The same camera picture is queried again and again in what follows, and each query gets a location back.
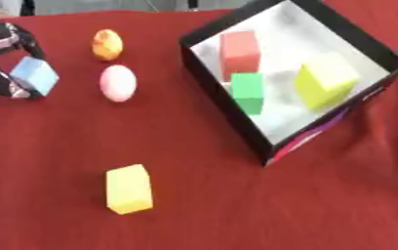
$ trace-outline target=blue cube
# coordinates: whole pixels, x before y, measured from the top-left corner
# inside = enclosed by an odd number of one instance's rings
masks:
[[[11,71],[11,76],[29,90],[46,97],[60,79],[45,61],[24,57]]]

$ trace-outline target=pink ball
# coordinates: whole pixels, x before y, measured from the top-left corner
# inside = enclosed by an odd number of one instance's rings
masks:
[[[100,77],[100,89],[113,102],[124,102],[137,88],[137,78],[124,65],[113,65],[103,71]]]

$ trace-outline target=black and white patterned object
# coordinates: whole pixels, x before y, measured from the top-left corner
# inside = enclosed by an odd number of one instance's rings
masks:
[[[23,48],[33,58],[44,60],[45,55],[35,37],[24,28],[0,22],[0,55]],[[9,74],[0,69],[0,95],[10,98],[36,98],[36,92],[25,89]]]

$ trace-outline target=black box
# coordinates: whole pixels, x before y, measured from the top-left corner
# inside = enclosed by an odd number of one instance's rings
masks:
[[[271,117],[270,121],[280,117],[272,111],[270,114],[274,114],[273,116],[265,116],[262,120],[261,117],[248,116],[221,83],[221,72],[216,66],[219,61],[216,41],[222,32],[251,29],[256,33],[260,32],[263,41],[270,36],[271,39],[267,41],[276,43],[269,45],[270,48],[274,47],[274,51],[267,50],[270,63],[262,62],[261,65],[265,70],[269,70],[270,66],[271,71],[267,78],[270,81],[277,81],[280,77],[291,78],[295,74],[297,63],[305,56],[336,50],[344,54],[359,70],[362,83],[343,102],[320,112],[306,111],[296,104],[294,107],[290,103],[286,106],[280,99],[270,99],[271,105],[277,104],[274,107],[276,109],[270,110],[288,108],[289,112],[286,110],[280,114],[285,121],[283,123],[266,124],[268,117]],[[180,39],[180,46],[185,66],[197,78],[199,85],[224,113],[229,123],[255,151],[263,166],[320,134],[340,120],[350,108],[371,99],[398,76],[397,54],[325,4],[315,0],[258,0],[249,3],[186,34]],[[278,84],[273,85],[273,88],[282,88],[284,85],[276,86]],[[287,113],[290,115],[292,110],[295,111],[294,117],[286,120]]]

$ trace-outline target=orange ball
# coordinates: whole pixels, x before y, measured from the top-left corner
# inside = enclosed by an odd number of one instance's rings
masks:
[[[93,53],[102,61],[112,61],[123,51],[122,38],[111,29],[99,31],[93,39]]]

